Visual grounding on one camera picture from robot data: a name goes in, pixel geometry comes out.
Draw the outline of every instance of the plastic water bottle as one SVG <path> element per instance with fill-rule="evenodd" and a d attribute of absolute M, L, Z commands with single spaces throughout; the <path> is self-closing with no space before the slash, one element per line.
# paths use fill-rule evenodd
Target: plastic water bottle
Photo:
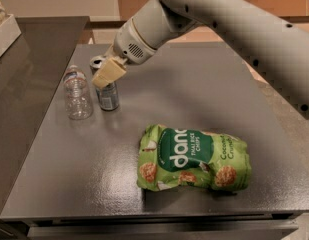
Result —
<path fill-rule="evenodd" d="M 93 113 L 93 103 L 85 74 L 71 66 L 63 77 L 65 107 L 69 118 L 80 120 Z"/>

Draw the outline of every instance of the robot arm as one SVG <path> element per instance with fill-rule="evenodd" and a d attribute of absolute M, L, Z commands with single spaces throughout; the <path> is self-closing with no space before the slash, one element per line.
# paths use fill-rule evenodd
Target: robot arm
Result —
<path fill-rule="evenodd" d="M 197 22 L 212 28 L 309 118 L 309 33 L 244 0 L 150 0 L 120 29 L 112 53 L 144 63 Z"/>

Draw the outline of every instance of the metal tabletop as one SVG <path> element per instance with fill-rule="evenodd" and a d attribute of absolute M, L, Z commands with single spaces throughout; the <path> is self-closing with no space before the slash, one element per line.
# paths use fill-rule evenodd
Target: metal tabletop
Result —
<path fill-rule="evenodd" d="M 88 17 L 19 18 L 0 58 L 0 213 Z"/>
<path fill-rule="evenodd" d="M 106 45 L 78 46 L 70 64 L 91 78 Z M 251 215 L 309 211 L 309 173 L 242 60 L 224 43 L 166 44 L 117 82 L 120 107 L 72 121 L 60 85 L 0 216 L 3 220 Z M 137 187 L 149 124 L 202 129 L 248 143 L 250 186 L 226 194 Z"/>

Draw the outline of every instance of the bag label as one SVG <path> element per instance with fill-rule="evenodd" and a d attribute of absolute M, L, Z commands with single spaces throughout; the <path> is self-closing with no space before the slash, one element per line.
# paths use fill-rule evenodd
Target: bag label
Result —
<path fill-rule="evenodd" d="M 169 172 L 197 168 L 213 156 L 213 139 L 200 131 L 166 128 L 158 142 L 158 164 Z"/>

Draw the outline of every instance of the snack bag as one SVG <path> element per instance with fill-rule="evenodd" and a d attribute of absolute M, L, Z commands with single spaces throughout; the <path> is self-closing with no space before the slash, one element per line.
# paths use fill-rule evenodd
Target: snack bag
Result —
<path fill-rule="evenodd" d="M 179 185 L 242 190 L 251 176 L 246 149 L 227 134 L 150 125 L 141 139 L 137 185 L 152 191 Z"/>

